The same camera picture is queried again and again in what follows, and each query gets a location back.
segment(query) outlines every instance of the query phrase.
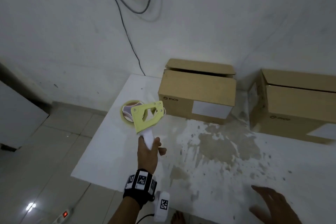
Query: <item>foot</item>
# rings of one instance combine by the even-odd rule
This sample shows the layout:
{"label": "foot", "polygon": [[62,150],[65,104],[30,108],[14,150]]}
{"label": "foot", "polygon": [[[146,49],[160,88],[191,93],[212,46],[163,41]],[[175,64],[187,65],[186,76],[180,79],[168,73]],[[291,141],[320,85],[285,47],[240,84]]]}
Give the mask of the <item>foot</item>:
{"label": "foot", "polygon": [[171,218],[170,221],[171,224],[186,224],[186,221],[184,220],[183,213],[176,211]]}

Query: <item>box flap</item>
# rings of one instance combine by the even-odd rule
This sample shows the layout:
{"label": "box flap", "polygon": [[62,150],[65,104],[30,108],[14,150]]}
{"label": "box flap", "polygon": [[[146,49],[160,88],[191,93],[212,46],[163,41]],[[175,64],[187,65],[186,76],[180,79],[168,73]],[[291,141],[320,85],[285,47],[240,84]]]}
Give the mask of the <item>box flap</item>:
{"label": "box flap", "polygon": [[336,76],[262,69],[268,84],[336,92]]}
{"label": "box flap", "polygon": [[234,106],[236,81],[226,77],[165,70],[158,94]]}
{"label": "box flap", "polygon": [[271,113],[336,123],[336,93],[267,85]]}
{"label": "box flap", "polygon": [[231,65],[183,59],[170,59],[166,67],[215,74],[236,74]]}

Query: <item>hand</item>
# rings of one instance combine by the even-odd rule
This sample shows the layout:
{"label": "hand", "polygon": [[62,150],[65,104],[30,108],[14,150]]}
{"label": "hand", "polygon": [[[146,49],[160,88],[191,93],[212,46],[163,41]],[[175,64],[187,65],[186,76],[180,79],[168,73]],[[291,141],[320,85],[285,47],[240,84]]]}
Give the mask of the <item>hand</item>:
{"label": "hand", "polygon": [[149,150],[145,144],[144,138],[139,137],[138,145],[138,169],[143,168],[147,170],[150,174],[155,172],[156,166],[158,165],[158,152],[162,156],[166,154],[167,149],[161,148],[160,138],[154,139],[152,149]]}
{"label": "hand", "polygon": [[271,213],[265,213],[257,205],[250,207],[250,212],[254,214],[259,220],[265,224],[302,224],[299,217],[292,210],[287,203],[283,194],[276,192],[274,189],[266,187],[251,186],[263,200],[266,202],[267,207]]}

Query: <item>white wall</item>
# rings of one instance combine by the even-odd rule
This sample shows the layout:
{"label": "white wall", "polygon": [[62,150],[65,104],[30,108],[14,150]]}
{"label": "white wall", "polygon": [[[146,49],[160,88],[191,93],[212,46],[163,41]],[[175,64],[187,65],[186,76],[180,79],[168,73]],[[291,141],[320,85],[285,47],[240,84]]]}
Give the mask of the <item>white wall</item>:
{"label": "white wall", "polygon": [[[140,10],[146,0],[127,0]],[[39,96],[108,110],[141,74],[114,0],[0,0],[0,62]],[[121,9],[149,76],[171,57],[336,74],[336,0],[153,0]]]}

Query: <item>tiled floor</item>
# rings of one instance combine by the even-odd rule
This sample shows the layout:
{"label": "tiled floor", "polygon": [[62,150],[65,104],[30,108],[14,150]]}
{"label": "tiled floor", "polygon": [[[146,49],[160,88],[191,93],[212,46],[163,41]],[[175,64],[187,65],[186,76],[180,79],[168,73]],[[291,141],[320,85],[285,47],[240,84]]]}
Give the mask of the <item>tiled floor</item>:
{"label": "tiled floor", "polygon": [[[0,223],[51,224],[65,209],[74,207],[70,224],[107,224],[122,193],[70,176],[104,116],[59,106],[16,152],[0,150]],[[27,212],[30,202],[36,208]],[[169,209],[170,218],[174,209]],[[146,204],[138,220],[153,213]],[[211,223],[185,214],[187,223]],[[141,224],[153,223],[147,217]]]}

